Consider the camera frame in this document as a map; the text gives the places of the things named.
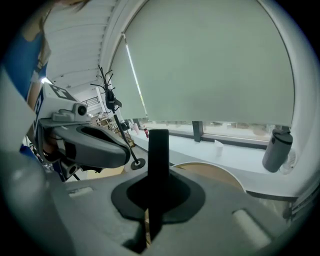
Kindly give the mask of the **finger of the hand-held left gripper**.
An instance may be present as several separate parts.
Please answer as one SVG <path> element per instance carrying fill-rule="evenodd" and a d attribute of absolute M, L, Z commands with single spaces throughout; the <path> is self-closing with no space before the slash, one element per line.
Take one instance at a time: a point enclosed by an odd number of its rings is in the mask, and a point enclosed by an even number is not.
<path fill-rule="evenodd" d="M 114 144 L 125 150 L 129 150 L 129 146 L 122 138 L 120 138 L 112 131 L 101 128 L 100 126 L 92 124 L 81 124 L 76 128 L 76 130 L 79 133 L 87 135 L 91 138 L 96 138 L 97 140 L 105 141 L 109 144 Z"/>
<path fill-rule="evenodd" d="M 94 168 L 117 168 L 130 159 L 130 148 L 122 147 L 84 135 L 76 128 L 57 128 L 56 136 L 63 139 L 60 149 L 64 156 L 80 165 Z"/>

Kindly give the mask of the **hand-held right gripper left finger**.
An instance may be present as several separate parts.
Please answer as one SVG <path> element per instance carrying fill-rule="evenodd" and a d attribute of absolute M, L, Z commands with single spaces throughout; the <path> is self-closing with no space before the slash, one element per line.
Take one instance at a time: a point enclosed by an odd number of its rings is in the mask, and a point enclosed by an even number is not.
<path fill-rule="evenodd" d="M 137 256 L 146 249 L 141 226 L 134 238 L 117 244 L 107 221 L 92 207 L 84 211 L 56 171 L 19 152 L 4 155 L 4 203 L 36 256 Z"/>

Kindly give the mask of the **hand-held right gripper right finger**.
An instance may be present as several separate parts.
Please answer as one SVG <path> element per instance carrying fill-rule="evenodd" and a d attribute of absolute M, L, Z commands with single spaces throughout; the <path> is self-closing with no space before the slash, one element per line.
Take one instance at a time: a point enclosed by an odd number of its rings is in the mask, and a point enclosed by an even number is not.
<path fill-rule="evenodd" d="M 279 237 L 286 222 L 242 190 L 188 170 L 173 170 L 198 183 L 205 202 L 185 223 L 163 225 L 149 248 L 151 256 L 252 256 L 258 250 L 253 236 L 245 232 L 234 212 L 245 210 L 269 236 Z"/>

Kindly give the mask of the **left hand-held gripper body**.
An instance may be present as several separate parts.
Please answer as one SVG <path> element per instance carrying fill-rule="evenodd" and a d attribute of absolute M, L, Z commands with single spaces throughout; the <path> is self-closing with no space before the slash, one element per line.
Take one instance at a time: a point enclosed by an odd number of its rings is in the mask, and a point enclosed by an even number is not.
<path fill-rule="evenodd" d="M 65 182 L 89 163 L 81 159 L 89 143 L 89 136 L 81 131 L 89 124 L 87 106 L 66 89 L 45 83 L 34 112 L 33 132 L 39 155 Z"/>

